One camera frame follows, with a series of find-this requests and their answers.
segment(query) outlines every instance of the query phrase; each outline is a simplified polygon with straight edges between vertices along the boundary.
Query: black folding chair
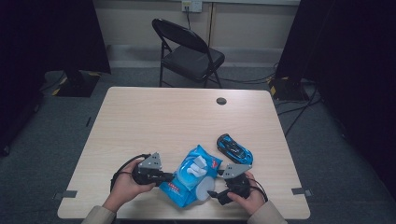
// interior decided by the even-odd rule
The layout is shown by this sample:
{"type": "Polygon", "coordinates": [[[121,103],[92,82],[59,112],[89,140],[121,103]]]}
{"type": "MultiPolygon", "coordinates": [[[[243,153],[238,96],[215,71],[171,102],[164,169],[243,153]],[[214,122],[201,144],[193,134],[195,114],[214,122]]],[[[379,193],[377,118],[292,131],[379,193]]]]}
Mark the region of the black folding chair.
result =
{"type": "Polygon", "coordinates": [[[192,30],[163,19],[152,21],[152,27],[162,41],[160,87],[163,83],[163,68],[187,77],[195,82],[204,82],[214,74],[216,83],[222,88],[217,69],[224,63],[224,54],[208,47],[206,42],[192,30]],[[172,50],[166,40],[179,44],[172,50]]]}

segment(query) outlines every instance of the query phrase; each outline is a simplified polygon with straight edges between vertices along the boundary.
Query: table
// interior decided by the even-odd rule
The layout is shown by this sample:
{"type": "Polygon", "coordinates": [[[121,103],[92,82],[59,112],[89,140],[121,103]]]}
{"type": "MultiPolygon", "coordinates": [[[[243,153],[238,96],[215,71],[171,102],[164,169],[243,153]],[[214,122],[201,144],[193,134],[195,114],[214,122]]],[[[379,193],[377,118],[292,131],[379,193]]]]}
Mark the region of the table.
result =
{"type": "MultiPolygon", "coordinates": [[[[93,124],[67,190],[76,198],[63,198],[60,218],[84,218],[94,205],[102,205],[110,179],[126,161],[142,153],[159,152],[163,171],[174,172],[187,153],[200,144],[209,154],[231,160],[216,147],[228,133],[252,151],[253,168],[269,199],[284,218],[310,216],[305,196],[291,189],[301,183],[267,91],[113,87],[93,124]],[[223,97],[226,105],[218,105],[223,97]]],[[[221,178],[216,191],[226,189],[221,178]]],[[[158,188],[138,195],[117,213],[127,219],[247,219],[236,203],[221,206],[215,199],[179,208],[158,188]]]]}

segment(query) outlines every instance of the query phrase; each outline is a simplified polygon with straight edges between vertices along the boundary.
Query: hand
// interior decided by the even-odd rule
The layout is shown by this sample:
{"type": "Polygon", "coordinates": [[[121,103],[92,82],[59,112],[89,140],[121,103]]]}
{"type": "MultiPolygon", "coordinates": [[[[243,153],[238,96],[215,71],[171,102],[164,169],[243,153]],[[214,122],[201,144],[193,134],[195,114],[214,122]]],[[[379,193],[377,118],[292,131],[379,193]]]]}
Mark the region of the hand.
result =
{"type": "MultiPolygon", "coordinates": [[[[254,176],[250,172],[245,173],[247,178],[249,179],[250,186],[257,187],[257,183],[254,181],[254,176]]],[[[259,193],[256,189],[250,190],[250,195],[247,199],[232,193],[228,192],[227,196],[236,203],[239,203],[245,210],[248,212],[249,215],[253,215],[259,208],[261,208],[265,201],[262,197],[262,194],[259,193]]]]}
{"type": "Polygon", "coordinates": [[[122,172],[129,174],[120,174],[114,184],[113,190],[108,195],[103,207],[117,213],[120,207],[134,199],[138,194],[151,191],[155,183],[149,185],[138,185],[131,176],[134,167],[141,161],[131,161],[122,172]]]}

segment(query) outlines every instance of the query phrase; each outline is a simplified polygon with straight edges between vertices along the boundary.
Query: person's right hand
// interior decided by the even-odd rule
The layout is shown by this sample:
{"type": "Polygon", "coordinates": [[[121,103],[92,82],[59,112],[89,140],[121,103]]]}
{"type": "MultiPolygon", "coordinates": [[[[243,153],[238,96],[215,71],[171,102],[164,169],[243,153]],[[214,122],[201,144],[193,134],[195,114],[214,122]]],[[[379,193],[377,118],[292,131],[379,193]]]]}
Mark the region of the person's right hand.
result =
{"type": "MultiPolygon", "coordinates": [[[[249,180],[250,186],[257,187],[257,183],[254,181],[254,176],[250,172],[245,173],[247,178],[253,179],[249,180]]],[[[245,210],[248,212],[248,214],[251,216],[253,215],[259,208],[261,208],[265,204],[265,200],[262,197],[262,194],[258,192],[256,189],[251,189],[250,190],[250,195],[247,199],[232,193],[228,192],[227,196],[233,200],[236,203],[239,203],[245,210]]]]}

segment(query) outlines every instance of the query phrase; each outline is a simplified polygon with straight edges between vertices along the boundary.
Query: chair seat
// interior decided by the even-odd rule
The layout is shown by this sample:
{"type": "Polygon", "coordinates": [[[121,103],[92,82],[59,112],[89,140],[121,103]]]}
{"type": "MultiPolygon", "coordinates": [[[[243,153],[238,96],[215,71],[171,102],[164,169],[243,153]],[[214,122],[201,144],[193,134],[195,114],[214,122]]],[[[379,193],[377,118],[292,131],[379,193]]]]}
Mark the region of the chair seat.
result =
{"type": "MultiPolygon", "coordinates": [[[[215,69],[219,68],[224,63],[224,54],[215,49],[209,49],[209,51],[215,69]]],[[[211,75],[207,71],[209,65],[207,55],[183,46],[179,46],[163,57],[161,63],[167,69],[196,82],[205,81],[206,76],[211,75]]]]}

